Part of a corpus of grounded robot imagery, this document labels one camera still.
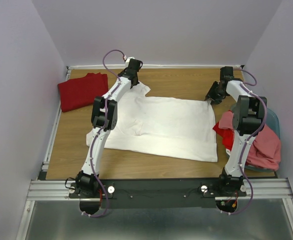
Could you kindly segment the white t shirt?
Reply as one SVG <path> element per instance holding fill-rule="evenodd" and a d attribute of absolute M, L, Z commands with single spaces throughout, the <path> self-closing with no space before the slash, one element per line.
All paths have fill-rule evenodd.
<path fill-rule="evenodd" d="M 105 148 L 216 163 L 215 113 L 208 101 L 147 96 L 139 83 L 117 104 Z"/>

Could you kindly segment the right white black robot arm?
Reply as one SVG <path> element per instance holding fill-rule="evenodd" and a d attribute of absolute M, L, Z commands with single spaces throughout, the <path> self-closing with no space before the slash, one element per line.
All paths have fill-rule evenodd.
<path fill-rule="evenodd" d="M 241 190 L 251 145 L 264 128 L 267 117 L 267 99 L 252 93 L 241 79 L 234 77 L 232 66 L 220 69 L 219 81 L 213 82 L 205 100 L 218 105 L 227 96 L 236 101 L 232 118 L 234 141 L 228 161 L 211 188 L 222 196 Z"/>

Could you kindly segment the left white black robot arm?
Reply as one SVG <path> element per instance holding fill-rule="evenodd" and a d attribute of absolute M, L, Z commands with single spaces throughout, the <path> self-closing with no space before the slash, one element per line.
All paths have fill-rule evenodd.
<path fill-rule="evenodd" d="M 93 101 L 91 114 L 92 141 L 81 171 L 75 177 L 75 193 L 87 198 L 93 197 L 102 188 L 99 180 L 103 150 L 107 138 L 118 121 L 118 103 L 126 92 L 139 84 L 138 72 L 143 66 L 141 60 L 129 57 L 125 68 L 116 77 L 114 85 Z"/>

